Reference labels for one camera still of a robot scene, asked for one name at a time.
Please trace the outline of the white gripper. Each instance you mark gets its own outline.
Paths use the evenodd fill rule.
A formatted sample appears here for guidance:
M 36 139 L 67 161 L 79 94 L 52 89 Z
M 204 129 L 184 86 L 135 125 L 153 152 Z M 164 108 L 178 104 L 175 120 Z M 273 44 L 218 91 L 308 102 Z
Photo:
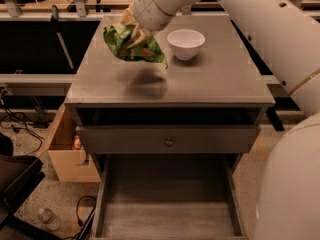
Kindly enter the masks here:
M 198 0 L 133 0 L 122 14 L 120 23 L 127 25 L 129 40 L 126 48 L 132 48 L 153 35 L 152 31 L 163 30 L 185 6 Z

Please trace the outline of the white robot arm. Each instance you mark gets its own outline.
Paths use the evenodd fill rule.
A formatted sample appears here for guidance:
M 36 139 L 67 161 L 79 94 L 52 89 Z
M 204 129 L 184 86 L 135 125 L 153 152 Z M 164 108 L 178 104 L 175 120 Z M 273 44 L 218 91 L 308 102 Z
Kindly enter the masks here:
M 122 21 L 159 31 L 199 0 L 133 0 Z M 268 156 L 254 240 L 320 240 L 320 25 L 287 0 L 218 0 L 306 118 Z

